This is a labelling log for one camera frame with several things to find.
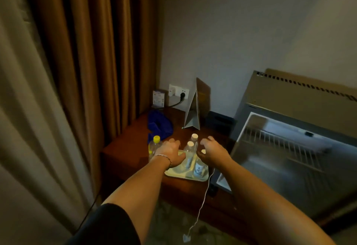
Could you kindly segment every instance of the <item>white cable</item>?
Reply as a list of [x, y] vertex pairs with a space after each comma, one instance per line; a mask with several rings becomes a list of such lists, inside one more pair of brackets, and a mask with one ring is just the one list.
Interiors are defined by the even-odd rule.
[[204, 203], [205, 203], [207, 191], [208, 191], [208, 188], [210, 187], [210, 180], [211, 180], [211, 177], [212, 177], [212, 175], [213, 175], [214, 173], [215, 173], [215, 170], [213, 169], [213, 173], [212, 173], [212, 174], [210, 175], [210, 177], [208, 178], [208, 186], [207, 186], [207, 189], [206, 189], [206, 192], [205, 192], [205, 196], [204, 196], [204, 198], [203, 198], [203, 203], [202, 203], [202, 205], [201, 205], [201, 207], [200, 207], [200, 210], [199, 210], [199, 214], [197, 215], [197, 220], [196, 220], [196, 222], [194, 223], [194, 225], [192, 225], [192, 226], [190, 227], [189, 233], [188, 233], [187, 235], [184, 234], [184, 243], [189, 242], [189, 241], [191, 240], [190, 231], [191, 231], [192, 228], [195, 227], [195, 225], [196, 225], [197, 222], [199, 221], [200, 212], [201, 212], [201, 209], [202, 209], [202, 207], [203, 207], [203, 205], [204, 205]]

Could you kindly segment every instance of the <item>black sleeve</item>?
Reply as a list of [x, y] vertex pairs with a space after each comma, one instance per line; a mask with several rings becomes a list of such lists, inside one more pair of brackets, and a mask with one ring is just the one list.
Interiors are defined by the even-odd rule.
[[120, 206], [106, 203], [90, 216], [66, 244], [140, 245], [140, 239], [128, 214]]

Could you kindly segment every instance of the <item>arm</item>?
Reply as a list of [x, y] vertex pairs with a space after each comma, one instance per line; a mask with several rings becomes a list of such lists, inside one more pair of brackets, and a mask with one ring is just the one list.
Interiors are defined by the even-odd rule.
[[201, 144], [206, 154], [198, 156], [224, 175], [259, 244], [335, 244], [302, 211], [233, 161], [213, 137], [203, 139]]
[[[170, 139], [156, 150], [156, 154], [169, 157], [171, 167], [180, 165], [186, 155], [178, 155], [180, 141]], [[166, 157], [154, 156], [150, 162], [118, 187], [104, 202], [123, 208], [130, 217], [141, 244], [144, 244], [152, 214], [160, 192], [163, 173], [169, 168]]]

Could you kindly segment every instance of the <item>floor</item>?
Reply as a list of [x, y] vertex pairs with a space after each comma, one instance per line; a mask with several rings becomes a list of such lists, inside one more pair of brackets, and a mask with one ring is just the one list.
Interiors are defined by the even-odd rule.
[[145, 245], [246, 245], [201, 220], [191, 230], [191, 242], [184, 243], [182, 236], [195, 221], [191, 215], [159, 200]]

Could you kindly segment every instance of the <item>electrical outlet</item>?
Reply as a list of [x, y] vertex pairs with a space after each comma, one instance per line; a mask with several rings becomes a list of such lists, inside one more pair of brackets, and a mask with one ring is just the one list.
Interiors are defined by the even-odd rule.
[[172, 95], [175, 95], [175, 96], [181, 96], [181, 93], [184, 93], [185, 94], [185, 99], [188, 99], [189, 98], [189, 93], [190, 93], [190, 89], [184, 89], [180, 86], [174, 86], [174, 85], [169, 85], [168, 87], [168, 95], [169, 96], [172, 96]]

